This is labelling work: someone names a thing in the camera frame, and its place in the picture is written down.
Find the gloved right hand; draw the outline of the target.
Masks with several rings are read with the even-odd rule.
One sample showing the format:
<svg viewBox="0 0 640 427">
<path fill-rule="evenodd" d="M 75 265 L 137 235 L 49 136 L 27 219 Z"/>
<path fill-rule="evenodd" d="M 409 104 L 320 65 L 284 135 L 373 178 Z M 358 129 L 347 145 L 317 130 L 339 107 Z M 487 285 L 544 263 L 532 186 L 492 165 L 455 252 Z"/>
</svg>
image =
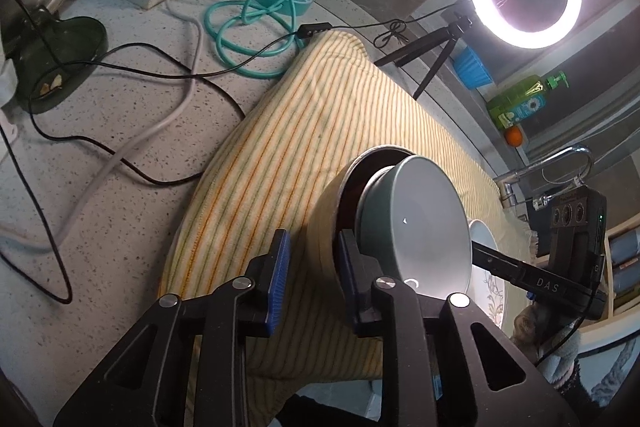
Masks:
<svg viewBox="0 0 640 427">
<path fill-rule="evenodd" d="M 574 324 L 560 329 L 552 326 L 550 310 L 532 303 L 515 317 L 511 341 L 548 383 L 559 389 L 576 369 L 580 332 L 573 329 Z"/>
</svg>

